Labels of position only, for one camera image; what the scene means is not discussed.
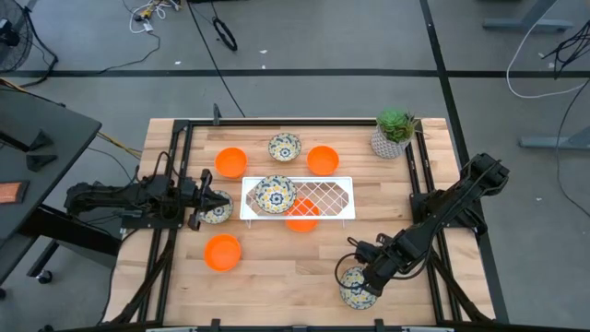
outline wooden tabletop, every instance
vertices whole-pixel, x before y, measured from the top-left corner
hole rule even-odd
[[[158,154],[168,149],[172,123],[173,119],[151,120],[140,175],[150,174]],[[422,123],[436,187],[445,189],[458,180],[459,174],[446,122],[422,119]],[[392,280],[377,303],[363,311],[342,302],[334,280],[337,259],[354,252],[346,241],[348,236],[373,243],[378,233],[394,236],[411,224],[406,157],[378,158],[370,145],[373,130],[371,126],[197,127],[187,175],[198,178],[201,170],[208,168],[213,173],[212,188],[230,193],[234,202],[240,202],[241,179],[223,178],[213,165],[223,148],[236,147],[246,152],[248,169],[244,176],[311,176],[305,163],[307,152],[317,145],[335,148],[340,166],[334,176],[352,177],[357,218],[347,222],[345,229],[338,220],[323,220],[311,233],[290,231],[280,220],[255,220],[248,229],[239,219],[238,204],[230,219],[222,224],[203,224],[199,232],[183,227],[174,251],[165,325],[208,326],[213,318],[221,319],[224,326],[370,326],[376,318],[382,318],[386,325],[434,324],[426,272],[412,280]],[[301,155],[292,162],[281,163],[268,155],[269,138],[280,132],[290,132],[301,139]],[[176,169],[180,166],[182,142],[183,134]],[[426,192],[420,168],[419,178],[422,192]],[[466,229],[444,232],[455,278],[478,308],[493,316],[473,233]],[[226,273],[212,271],[203,261],[205,244],[219,233],[236,236],[242,246],[241,262]],[[143,281],[151,235],[150,230],[138,231],[121,248],[106,320],[120,313]],[[165,239],[162,236],[160,248]],[[339,273],[354,265],[352,259],[345,261]],[[450,319],[448,298],[440,278],[439,285],[445,317]],[[148,318],[155,315],[158,289],[157,282]]]

